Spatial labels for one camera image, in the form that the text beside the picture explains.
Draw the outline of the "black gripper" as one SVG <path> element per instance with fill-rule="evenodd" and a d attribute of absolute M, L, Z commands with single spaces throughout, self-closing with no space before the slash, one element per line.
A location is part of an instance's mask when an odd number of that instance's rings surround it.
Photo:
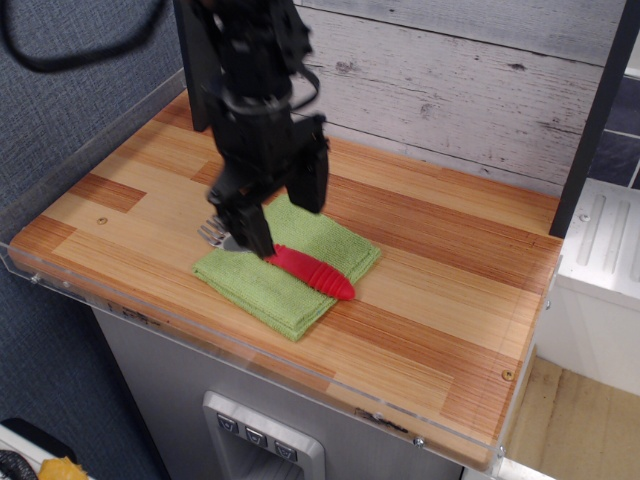
<path fill-rule="evenodd" d="M 260 258 L 275 254 L 263 203 L 281 187 L 308 212 L 322 211 L 327 193 L 326 117 L 296 121 L 288 106 L 237 109 L 226 92 L 207 92 L 207 114 L 224 167 L 208 195 L 225 230 Z"/>

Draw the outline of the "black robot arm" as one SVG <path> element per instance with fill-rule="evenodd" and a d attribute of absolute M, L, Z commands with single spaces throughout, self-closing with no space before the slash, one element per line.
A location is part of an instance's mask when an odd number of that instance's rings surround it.
<path fill-rule="evenodd" d="M 291 1 L 194 1 L 217 65 L 204 86 L 204 103 L 222 173 L 208 200 L 240 246 L 261 258 L 275 247 L 262 204 L 280 188 L 311 213 L 322 211 L 327 191 L 326 118 L 296 121 L 293 112 L 316 93 L 294 102 L 294 76 L 314 90 L 320 81 L 304 63 L 310 30 Z"/>

